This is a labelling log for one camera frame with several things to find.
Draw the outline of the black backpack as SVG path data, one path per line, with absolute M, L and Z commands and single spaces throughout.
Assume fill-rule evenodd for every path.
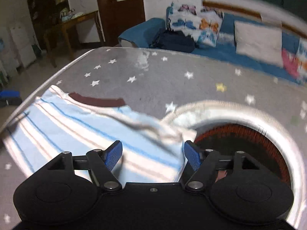
M 194 39 L 182 31 L 161 29 L 153 38 L 150 48 L 192 53 L 196 48 Z

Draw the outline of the beige pillow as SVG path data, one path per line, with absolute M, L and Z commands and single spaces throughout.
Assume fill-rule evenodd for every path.
M 236 53 L 283 67 L 282 31 L 279 28 L 235 21 Z

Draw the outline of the butterfly pillow left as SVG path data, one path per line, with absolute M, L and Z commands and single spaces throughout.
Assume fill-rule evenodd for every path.
M 215 47 L 224 13 L 210 7 L 172 3 L 166 10 L 166 27 L 190 36 L 199 47 Z

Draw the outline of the pink cloth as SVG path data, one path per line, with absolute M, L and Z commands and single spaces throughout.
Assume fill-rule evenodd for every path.
M 295 79 L 300 77 L 298 73 L 298 60 L 293 53 L 290 53 L 286 49 L 282 49 L 281 57 L 283 60 L 284 69 Z

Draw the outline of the butterfly pillow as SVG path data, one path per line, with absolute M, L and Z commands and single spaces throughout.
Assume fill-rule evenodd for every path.
M 307 74 L 307 42 L 306 39 L 300 38 L 299 46 L 297 53 L 295 55 L 295 59 L 297 60 L 298 68 L 297 72 L 300 74 L 300 77 L 303 80 L 306 80 L 306 74 Z
M 210 7 L 172 3 L 166 10 L 166 27 L 190 36 L 199 47 L 215 47 L 224 13 Z

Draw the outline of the black round induction cooker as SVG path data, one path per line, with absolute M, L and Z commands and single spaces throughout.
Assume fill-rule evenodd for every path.
M 194 143 L 222 155 L 244 151 L 268 168 L 283 182 L 291 184 L 290 173 L 278 148 L 263 134 L 239 124 L 216 126 L 198 135 Z

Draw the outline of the white refrigerator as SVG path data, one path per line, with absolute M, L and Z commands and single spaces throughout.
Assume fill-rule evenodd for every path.
M 9 27 L 10 36 L 17 51 L 18 60 L 24 68 L 27 68 L 36 60 L 25 26 L 21 22 L 15 22 Z

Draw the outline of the dark wooden shelf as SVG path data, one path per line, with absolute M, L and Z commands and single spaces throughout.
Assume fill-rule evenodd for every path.
M 39 47 L 45 50 L 44 33 L 61 22 L 61 11 L 69 9 L 68 0 L 27 0 L 27 2 Z

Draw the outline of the butterfly pillow right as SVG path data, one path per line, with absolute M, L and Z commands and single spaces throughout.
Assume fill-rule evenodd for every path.
M 299 46 L 297 53 L 295 55 L 295 59 L 297 60 L 298 68 L 297 72 L 300 74 L 300 77 L 303 80 L 306 80 L 306 74 L 307 74 L 307 42 L 306 39 L 300 38 Z

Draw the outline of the blue striped shirt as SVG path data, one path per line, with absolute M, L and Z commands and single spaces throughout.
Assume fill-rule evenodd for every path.
M 179 180 L 186 164 L 184 143 L 196 134 L 127 105 L 82 103 L 52 85 L 7 125 L 2 141 L 29 177 L 64 151 L 81 156 L 118 140 L 123 153 L 112 172 L 120 183 L 166 183 Z

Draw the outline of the brown wooden door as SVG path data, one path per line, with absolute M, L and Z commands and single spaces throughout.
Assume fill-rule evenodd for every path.
M 117 45 L 125 30 L 145 22 L 143 0 L 97 0 L 97 4 L 108 46 Z

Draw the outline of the blue sofa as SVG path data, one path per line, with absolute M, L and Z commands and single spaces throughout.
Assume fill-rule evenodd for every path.
M 306 80 L 302 80 L 300 78 L 298 79 L 293 78 L 284 69 L 284 67 L 277 67 L 275 65 L 270 65 L 265 62 L 252 59 L 248 56 L 237 54 L 235 36 L 234 36 L 235 21 L 264 25 L 264 23 L 261 22 L 225 13 L 216 46 L 199 47 L 198 45 L 196 45 L 196 48 L 194 49 L 192 54 L 205 56 L 216 60 L 226 61 L 236 65 L 241 65 L 243 67 L 248 67 L 254 70 L 262 71 L 272 76 L 280 77 L 301 85 L 306 84 Z M 161 29 L 165 29 L 165 25 L 166 22 L 163 19 L 152 18 L 148 21 L 140 23 L 124 31 L 118 37 L 118 41 L 121 44 L 123 44 L 124 41 L 130 42 L 134 47 L 137 48 L 150 48 L 149 45 L 152 43 L 154 37 Z

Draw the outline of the grey star tablecloth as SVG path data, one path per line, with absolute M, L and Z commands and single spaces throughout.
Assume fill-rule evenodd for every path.
M 57 73 L 37 71 L 20 88 L 33 92 L 1 124 L 2 133 L 17 115 L 52 85 L 82 103 L 131 110 L 172 126 L 203 131 L 240 124 L 266 136 L 288 167 L 294 203 L 287 222 L 306 229 L 306 86 L 228 62 L 159 49 L 97 48 Z M 12 200 L 28 178 L 10 155 L 1 162 L 7 179 L 1 188 Z

